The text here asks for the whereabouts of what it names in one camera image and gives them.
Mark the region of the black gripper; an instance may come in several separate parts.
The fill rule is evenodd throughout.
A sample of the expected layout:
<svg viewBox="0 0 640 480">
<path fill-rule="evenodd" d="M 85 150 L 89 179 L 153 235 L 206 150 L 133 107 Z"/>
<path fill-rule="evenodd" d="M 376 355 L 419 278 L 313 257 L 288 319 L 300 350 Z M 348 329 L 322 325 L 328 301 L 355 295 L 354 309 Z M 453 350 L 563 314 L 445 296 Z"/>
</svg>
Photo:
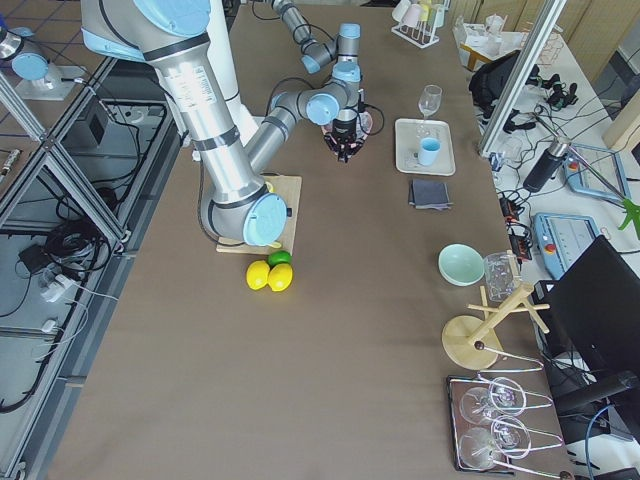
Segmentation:
<svg viewBox="0 0 640 480">
<path fill-rule="evenodd" d="M 360 111 L 352 111 L 348 119 L 335 119 L 323 138 L 339 162 L 348 163 L 364 146 L 365 141 L 355 134 L 355 118 Z"/>
</svg>

